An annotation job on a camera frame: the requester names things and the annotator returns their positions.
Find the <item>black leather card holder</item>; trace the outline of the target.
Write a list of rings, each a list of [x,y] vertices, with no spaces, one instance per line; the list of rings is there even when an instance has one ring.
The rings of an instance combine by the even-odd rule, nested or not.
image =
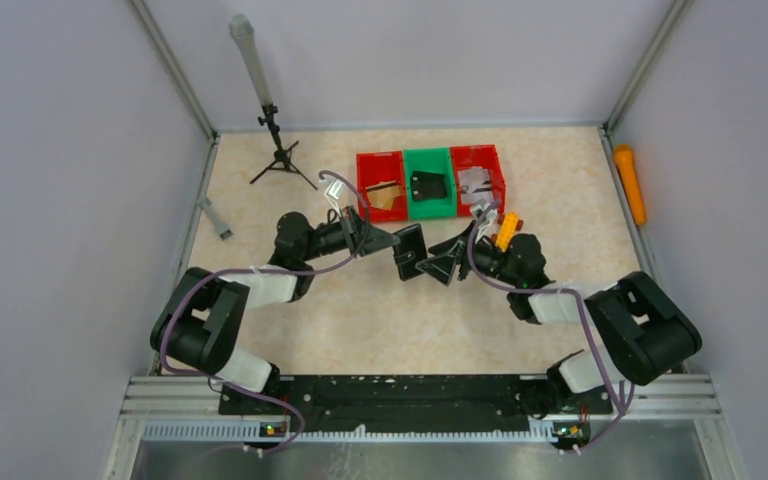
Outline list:
[[[393,233],[399,242],[392,247],[397,274],[402,282],[410,281],[424,274],[419,263],[428,258],[428,251],[422,225],[409,225]]]

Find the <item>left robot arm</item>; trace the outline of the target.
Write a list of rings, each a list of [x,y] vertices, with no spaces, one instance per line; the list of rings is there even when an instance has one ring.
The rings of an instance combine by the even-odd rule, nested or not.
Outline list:
[[[300,212],[289,212],[277,222],[267,264],[219,273],[189,268],[156,321],[150,346],[165,359],[262,393],[280,370],[238,346],[245,313],[300,300],[318,273],[312,259],[342,251],[366,256],[399,242],[396,234],[369,224],[352,207],[318,226]]]

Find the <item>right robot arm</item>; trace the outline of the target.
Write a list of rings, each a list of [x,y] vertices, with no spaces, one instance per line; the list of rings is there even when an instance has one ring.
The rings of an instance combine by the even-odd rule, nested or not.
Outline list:
[[[702,338],[675,302],[645,272],[598,289],[552,281],[536,236],[518,233],[506,248],[472,236],[475,225],[428,249],[417,271],[448,285],[470,273],[496,282],[514,316],[532,325],[576,323],[590,345],[547,371],[543,399],[563,408],[605,382],[645,386],[702,347]]]

